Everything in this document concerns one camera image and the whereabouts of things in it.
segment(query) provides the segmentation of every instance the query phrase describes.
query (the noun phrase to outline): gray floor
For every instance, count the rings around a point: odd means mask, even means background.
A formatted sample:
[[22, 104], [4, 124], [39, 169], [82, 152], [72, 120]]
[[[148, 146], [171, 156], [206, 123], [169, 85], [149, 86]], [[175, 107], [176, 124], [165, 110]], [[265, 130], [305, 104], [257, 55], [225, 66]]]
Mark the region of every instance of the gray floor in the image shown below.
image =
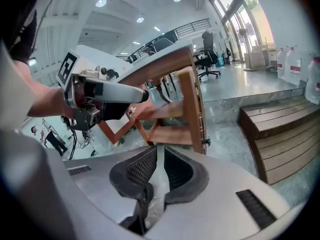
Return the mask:
[[[274, 73], [262, 71], [244, 72], [240, 65], [229, 66], [220, 70], [222, 74], [220, 79], [215, 79], [211, 76], [209, 80], [206, 77], [203, 78], [201, 90], [204, 102], [301, 88], [301, 86], [295, 86], [279, 80]], [[183, 96], [178, 80], [175, 77], [174, 82], [177, 92], [170, 92], [170, 99], [181, 101]], [[150, 96], [156, 104], [165, 103], [155, 89], [150, 90]], [[107, 139], [104, 139], [105, 136], [97, 134], [94, 129], [92, 131], [94, 134], [91, 143], [96, 150], [96, 157], [112, 155], [147, 145], [137, 130], [130, 130], [124, 136], [124, 144], [120, 144], [117, 147], [114, 147]], [[207, 136], [211, 139], [211, 145], [207, 147], [208, 156], [235, 163], [252, 175], [257, 176], [254, 159], [247, 139], [236, 122], [208, 124], [206, 132]], [[157, 146], [157, 169], [150, 179], [150, 182], [154, 186], [154, 198], [150, 203], [149, 214], [146, 219], [146, 226], [148, 228], [154, 225], [163, 213], [164, 196], [169, 191], [168, 177], [164, 171], [164, 145], [157, 144]], [[84, 149], [77, 148], [74, 159], [88, 158], [93, 147], [88, 145]], [[192, 149], [190, 146], [183, 146], [183, 148]], [[297, 173], [272, 185], [272, 188], [278, 191], [291, 207], [294, 207], [307, 200], [319, 174], [320, 155], [316, 156]]]

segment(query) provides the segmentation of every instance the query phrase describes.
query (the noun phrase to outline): white plastic jug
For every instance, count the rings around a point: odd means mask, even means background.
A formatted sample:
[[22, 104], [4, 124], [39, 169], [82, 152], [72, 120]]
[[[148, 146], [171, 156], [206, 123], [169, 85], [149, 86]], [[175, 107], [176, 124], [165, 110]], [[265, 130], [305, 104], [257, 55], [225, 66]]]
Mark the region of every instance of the white plastic jug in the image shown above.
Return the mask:
[[280, 48], [280, 51], [276, 55], [278, 78], [282, 80], [285, 80], [285, 65], [287, 53], [288, 51], [285, 51], [283, 48]]
[[316, 105], [320, 103], [320, 57], [313, 57], [308, 66], [305, 98]]
[[285, 57], [284, 80], [294, 85], [300, 85], [301, 79], [301, 58], [294, 47], [290, 47], [290, 51]]

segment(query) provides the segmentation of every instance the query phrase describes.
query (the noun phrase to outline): black office chair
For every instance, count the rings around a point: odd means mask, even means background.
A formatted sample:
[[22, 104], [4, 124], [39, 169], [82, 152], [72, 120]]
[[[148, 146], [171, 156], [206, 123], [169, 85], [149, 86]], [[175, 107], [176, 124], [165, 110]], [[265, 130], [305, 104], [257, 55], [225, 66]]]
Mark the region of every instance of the black office chair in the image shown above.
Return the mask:
[[214, 53], [214, 35], [213, 33], [209, 33], [209, 31], [205, 31], [202, 34], [203, 38], [203, 46], [204, 49], [200, 52], [204, 52], [206, 58], [199, 59], [195, 62], [196, 66], [201, 66], [202, 70], [205, 69], [205, 72], [198, 74], [199, 81], [202, 82], [201, 78], [203, 76], [215, 75], [215, 78], [219, 78], [221, 75], [220, 71], [209, 71], [208, 68], [212, 65], [215, 65], [218, 61], [217, 55]]

